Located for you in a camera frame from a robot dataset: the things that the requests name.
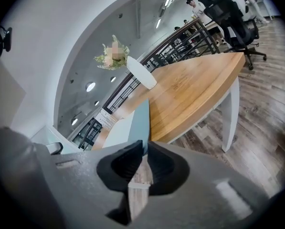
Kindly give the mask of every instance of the white shirt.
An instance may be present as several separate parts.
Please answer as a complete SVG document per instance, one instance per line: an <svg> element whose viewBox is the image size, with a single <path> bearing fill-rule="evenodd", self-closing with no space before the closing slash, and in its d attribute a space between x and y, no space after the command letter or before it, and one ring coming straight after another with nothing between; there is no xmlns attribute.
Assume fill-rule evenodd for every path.
<svg viewBox="0 0 285 229"><path fill-rule="evenodd" d="M199 17L199 19L204 23L204 24L208 24L211 19L204 14L204 5L201 3L196 3L196 7L193 8L192 12L194 13L195 16Z"/></svg>

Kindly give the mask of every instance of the white vase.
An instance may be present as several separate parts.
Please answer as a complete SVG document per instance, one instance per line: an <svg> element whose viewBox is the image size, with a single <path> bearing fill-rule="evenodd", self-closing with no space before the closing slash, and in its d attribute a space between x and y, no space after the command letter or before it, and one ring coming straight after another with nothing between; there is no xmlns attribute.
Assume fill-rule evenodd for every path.
<svg viewBox="0 0 285 229"><path fill-rule="evenodd" d="M152 89L157 81L154 76L136 59L131 56L127 57L127 68L146 88Z"/></svg>

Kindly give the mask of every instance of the chair base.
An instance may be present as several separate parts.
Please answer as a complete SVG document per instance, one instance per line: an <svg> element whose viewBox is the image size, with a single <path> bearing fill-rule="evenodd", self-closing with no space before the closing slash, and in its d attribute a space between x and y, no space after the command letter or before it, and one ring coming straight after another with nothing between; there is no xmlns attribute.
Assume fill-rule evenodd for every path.
<svg viewBox="0 0 285 229"><path fill-rule="evenodd" d="M230 51L234 51L234 52L243 52L247 57L248 57L248 60L249 60L249 70L253 70L253 62L252 62L252 59L251 59L251 54L254 54L254 55L261 55L263 56L263 60L266 61L266 54L263 53L263 52L257 52L256 49L253 47L253 48L244 48L244 49L236 49L236 48L229 48L228 50L224 51L224 52L230 52Z"/></svg>

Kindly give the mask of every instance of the gray floor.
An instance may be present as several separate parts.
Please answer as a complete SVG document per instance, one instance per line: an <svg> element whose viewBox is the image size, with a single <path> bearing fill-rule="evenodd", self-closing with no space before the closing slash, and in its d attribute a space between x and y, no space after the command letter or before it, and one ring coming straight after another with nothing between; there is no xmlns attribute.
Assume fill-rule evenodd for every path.
<svg viewBox="0 0 285 229"><path fill-rule="evenodd" d="M274 19L259 28L257 51L253 55L254 70L247 65L240 80L240 111L235 137L230 150L222 145L222 114L220 107L181 136L174 145L209 154L262 187L273 196L285 186L285 25ZM151 183L151 173L144 163L133 181ZM129 188L132 217L147 203L148 190Z"/></svg>

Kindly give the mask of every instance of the curved white wall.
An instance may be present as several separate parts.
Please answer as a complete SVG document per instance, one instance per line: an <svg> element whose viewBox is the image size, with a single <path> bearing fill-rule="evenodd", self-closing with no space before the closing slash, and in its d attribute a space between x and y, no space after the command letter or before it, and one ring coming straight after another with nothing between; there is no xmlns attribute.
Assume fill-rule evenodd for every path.
<svg viewBox="0 0 285 229"><path fill-rule="evenodd" d="M2 24L13 28L1 60L26 95L11 127L32 137L57 123L70 67L95 28L129 0L18 0Z"/></svg>

